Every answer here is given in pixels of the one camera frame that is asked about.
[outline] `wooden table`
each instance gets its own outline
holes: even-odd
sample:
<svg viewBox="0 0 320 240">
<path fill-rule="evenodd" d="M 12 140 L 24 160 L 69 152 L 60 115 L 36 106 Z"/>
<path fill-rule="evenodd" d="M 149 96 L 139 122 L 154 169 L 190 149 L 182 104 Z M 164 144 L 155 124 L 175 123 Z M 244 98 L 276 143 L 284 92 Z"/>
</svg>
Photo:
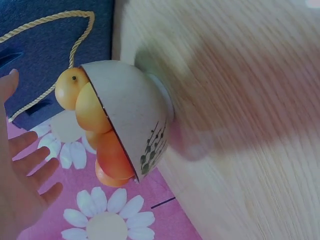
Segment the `wooden table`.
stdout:
<svg viewBox="0 0 320 240">
<path fill-rule="evenodd" d="M 116 0 L 115 11 L 113 58 L 172 96 L 158 168 L 202 238 L 320 239 L 320 9 Z"/>
</svg>

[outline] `white flower print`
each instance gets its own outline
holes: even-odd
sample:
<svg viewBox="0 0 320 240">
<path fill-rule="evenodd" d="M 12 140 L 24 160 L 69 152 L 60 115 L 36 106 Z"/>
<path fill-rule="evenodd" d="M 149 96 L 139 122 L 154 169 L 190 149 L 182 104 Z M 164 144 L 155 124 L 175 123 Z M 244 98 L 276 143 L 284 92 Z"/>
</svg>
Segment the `white flower print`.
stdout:
<svg viewBox="0 0 320 240">
<path fill-rule="evenodd" d="M 155 222 L 151 211 L 140 212 L 144 199 L 137 195 L 127 202 L 127 191 L 118 188 L 107 200 L 101 187 L 91 194 L 80 191 L 76 196 L 79 210 L 66 209 L 64 219 L 73 228 L 61 232 L 65 240 L 153 240 L 149 228 Z"/>
<path fill-rule="evenodd" d="M 50 149 L 50 155 L 45 160 L 49 161 L 51 158 L 58 158 L 63 169 L 70 169 L 72 164 L 77 170 L 84 169 L 87 165 L 86 151 L 96 154 L 96 151 L 89 145 L 85 135 L 81 137 L 82 142 L 61 142 L 51 132 L 50 119 L 34 127 L 32 131 L 36 132 L 38 137 L 41 138 L 38 149 L 44 146 Z"/>
</svg>

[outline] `rope handle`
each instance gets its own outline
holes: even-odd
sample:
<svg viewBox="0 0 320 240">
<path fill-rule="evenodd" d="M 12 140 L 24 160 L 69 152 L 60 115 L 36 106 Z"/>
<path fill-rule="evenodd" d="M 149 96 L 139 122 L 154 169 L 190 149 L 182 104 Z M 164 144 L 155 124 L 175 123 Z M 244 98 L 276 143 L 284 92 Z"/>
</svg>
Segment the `rope handle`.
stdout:
<svg viewBox="0 0 320 240">
<path fill-rule="evenodd" d="M 83 42 L 83 40 L 86 39 L 86 37 L 89 35 L 89 33 L 91 32 L 91 30 L 93 28 L 93 25 L 94 25 L 94 22 L 95 22 L 95 13 L 93 11 L 82 11 L 82 10 L 64 11 L 64 12 L 60 12 L 60 13 L 53 14 L 53 15 L 50 15 L 50 16 L 39 18 L 37 20 L 34 20 L 34 21 L 29 22 L 29 23 L 23 24 L 23 25 L 17 27 L 16 29 L 14 29 L 14 30 L 6 33 L 5 35 L 3 35 L 2 37 L 0 37 L 0 44 L 4 43 L 5 41 L 7 41 L 8 39 L 14 37 L 15 35 L 18 35 L 19 33 L 22 33 L 25 30 L 34 28 L 34 27 L 36 27 L 38 25 L 45 24 L 45 23 L 48 23 L 48 22 L 52 22 L 52 21 L 57 20 L 57 19 L 65 19 L 65 18 L 72 18 L 72 17 L 89 18 L 88 26 L 86 27 L 84 33 L 73 44 L 72 49 L 70 51 L 69 67 L 68 68 L 69 69 L 73 68 L 74 64 L 75 64 L 76 51 L 77 51 L 79 45 Z M 36 105 L 42 99 L 44 99 L 46 96 L 48 96 L 56 88 L 56 83 L 57 82 L 55 82 L 47 91 L 42 93 L 35 100 L 33 100 L 32 102 L 28 103 L 27 105 L 25 105 L 24 107 L 19 109 L 15 114 L 13 114 L 12 117 L 10 117 L 8 119 L 9 123 L 11 123 L 13 120 L 15 120 L 15 118 L 18 115 L 20 115 L 24 111 L 28 110 L 32 106 Z"/>
</svg>

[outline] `white ceramic bowl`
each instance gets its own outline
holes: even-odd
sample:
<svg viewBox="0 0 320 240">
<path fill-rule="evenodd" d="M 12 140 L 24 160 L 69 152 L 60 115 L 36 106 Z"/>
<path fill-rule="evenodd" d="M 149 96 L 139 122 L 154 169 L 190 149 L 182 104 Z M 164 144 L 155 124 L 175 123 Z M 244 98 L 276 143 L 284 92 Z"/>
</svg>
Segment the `white ceramic bowl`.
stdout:
<svg viewBox="0 0 320 240">
<path fill-rule="evenodd" d="M 141 181 L 168 146 L 174 108 L 159 81 L 135 66 L 104 60 L 81 65 Z"/>
</svg>

